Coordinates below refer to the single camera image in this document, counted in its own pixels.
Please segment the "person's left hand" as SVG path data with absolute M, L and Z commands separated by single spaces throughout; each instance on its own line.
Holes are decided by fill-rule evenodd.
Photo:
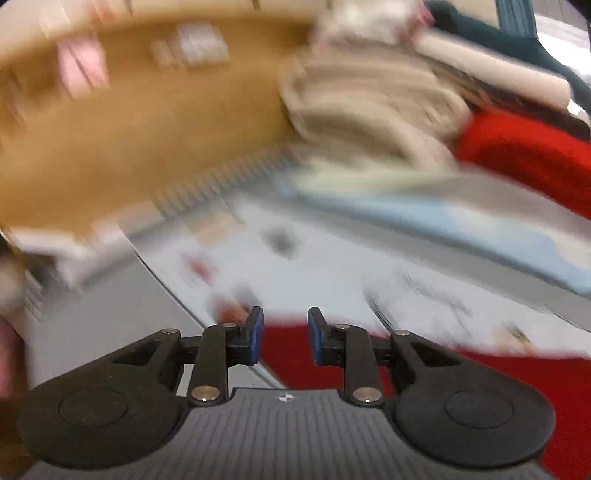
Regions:
M 11 256 L 1 257 L 1 478 L 21 469 L 22 445 L 16 431 L 17 403 L 26 390 L 23 341 L 10 321 L 23 310 L 25 274 Z

